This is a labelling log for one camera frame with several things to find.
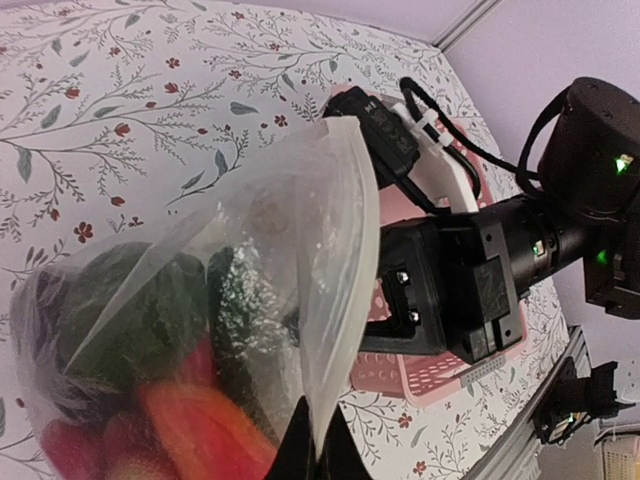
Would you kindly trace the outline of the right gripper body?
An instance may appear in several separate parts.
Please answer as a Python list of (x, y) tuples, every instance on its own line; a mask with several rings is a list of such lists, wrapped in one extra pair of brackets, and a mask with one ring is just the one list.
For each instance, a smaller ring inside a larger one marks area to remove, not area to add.
[(476, 364), (523, 340), (520, 300), (532, 262), (533, 228), (523, 216), (410, 219), (382, 228), (377, 276), (392, 267), (429, 270), (444, 353)]

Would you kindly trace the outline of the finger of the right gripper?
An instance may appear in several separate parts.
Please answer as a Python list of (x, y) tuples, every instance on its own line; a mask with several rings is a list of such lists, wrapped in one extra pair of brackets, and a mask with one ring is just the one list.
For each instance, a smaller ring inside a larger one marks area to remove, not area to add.
[(392, 267), (380, 277), (389, 314), (368, 322), (359, 350), (416, 356), (445, 352), (439, 297), (433, 275), (420, 268)]

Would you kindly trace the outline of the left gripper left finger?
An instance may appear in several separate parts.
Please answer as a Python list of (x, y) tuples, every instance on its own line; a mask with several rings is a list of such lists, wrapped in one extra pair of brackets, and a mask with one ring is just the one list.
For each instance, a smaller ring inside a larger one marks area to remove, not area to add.
[(309, 405), (302, 396), (291, 417), (265, 480), (311, 480), (315, 478), (315, 444)]

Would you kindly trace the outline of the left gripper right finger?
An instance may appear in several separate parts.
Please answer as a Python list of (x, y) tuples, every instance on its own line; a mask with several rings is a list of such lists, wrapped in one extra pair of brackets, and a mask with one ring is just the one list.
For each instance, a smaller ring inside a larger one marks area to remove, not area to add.
[(319, 478), (372, 480), (341, 409), (335, 410), (325, 437), (319, 460)]

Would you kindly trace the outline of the red orange fake pepper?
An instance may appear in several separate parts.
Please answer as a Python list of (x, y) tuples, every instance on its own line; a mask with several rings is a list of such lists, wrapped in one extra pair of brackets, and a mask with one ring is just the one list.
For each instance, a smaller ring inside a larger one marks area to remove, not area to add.
[(138, 396), (181, 478), (266, 477), (276, 447), (222, 392), (164, 381)]

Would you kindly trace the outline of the clear zip top bag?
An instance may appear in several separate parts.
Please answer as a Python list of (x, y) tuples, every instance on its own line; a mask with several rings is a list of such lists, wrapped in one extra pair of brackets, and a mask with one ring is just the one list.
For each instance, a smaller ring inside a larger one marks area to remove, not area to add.
[(34, 270), (10, 325), (62, 479), (365, 479), (338, 400), (379, 199), (359, 121), (267, 148), (190, 212)]

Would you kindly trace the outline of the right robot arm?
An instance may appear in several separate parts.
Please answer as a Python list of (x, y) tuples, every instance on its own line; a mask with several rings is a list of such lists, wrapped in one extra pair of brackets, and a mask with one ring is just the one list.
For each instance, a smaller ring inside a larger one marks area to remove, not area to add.
[(554, 129), (532, 185), (476, 213), (385, 226), (378, 276), (390, 309), (369, 323), (364, 352), (437, 356), (469, 364), (519, 343), (520, 303), (575, 261), (585, 298), (608, 314), (639, 316), (639, 104), (580, 77), (532, 127)]

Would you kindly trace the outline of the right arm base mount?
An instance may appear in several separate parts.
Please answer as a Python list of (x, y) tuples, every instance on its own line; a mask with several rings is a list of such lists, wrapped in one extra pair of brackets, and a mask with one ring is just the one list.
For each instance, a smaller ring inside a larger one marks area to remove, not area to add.
[(532, 421), (542, 445), (562, 445), (582, 426), (596, 419), (614, 418), (633, 403), (623, 403), (614, 389), (618, 363), (611, 361), (579, 377), (575, 361), (567, 358), (558, 376), (534, 410)]

